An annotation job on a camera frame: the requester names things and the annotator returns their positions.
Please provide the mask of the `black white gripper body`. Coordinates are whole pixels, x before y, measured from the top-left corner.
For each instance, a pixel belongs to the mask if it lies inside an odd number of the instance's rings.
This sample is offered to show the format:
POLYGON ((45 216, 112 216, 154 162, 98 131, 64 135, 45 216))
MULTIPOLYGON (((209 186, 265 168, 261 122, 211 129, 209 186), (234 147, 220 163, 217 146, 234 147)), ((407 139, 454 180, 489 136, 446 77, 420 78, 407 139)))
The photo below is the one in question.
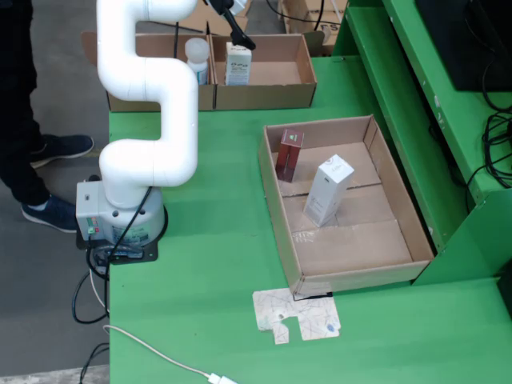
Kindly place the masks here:
POLYGON ((227 11, 237 15, 246 8, 246 0, 205 0, 205 3, 219 15, 224 15, 227 11))

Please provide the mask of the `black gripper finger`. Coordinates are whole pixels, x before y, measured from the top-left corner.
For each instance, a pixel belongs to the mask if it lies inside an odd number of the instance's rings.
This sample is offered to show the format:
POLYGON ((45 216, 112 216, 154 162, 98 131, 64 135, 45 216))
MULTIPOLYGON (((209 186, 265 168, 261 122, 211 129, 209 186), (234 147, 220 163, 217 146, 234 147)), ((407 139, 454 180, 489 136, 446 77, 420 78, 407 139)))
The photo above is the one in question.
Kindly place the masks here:
POLYGON ((256 48, 255 43, 249 38, 236 22, 233 14, 228 8, 224 8, 223 16, 231 27, 230 37, 234 46, 241 46, 248 50, 256 48))

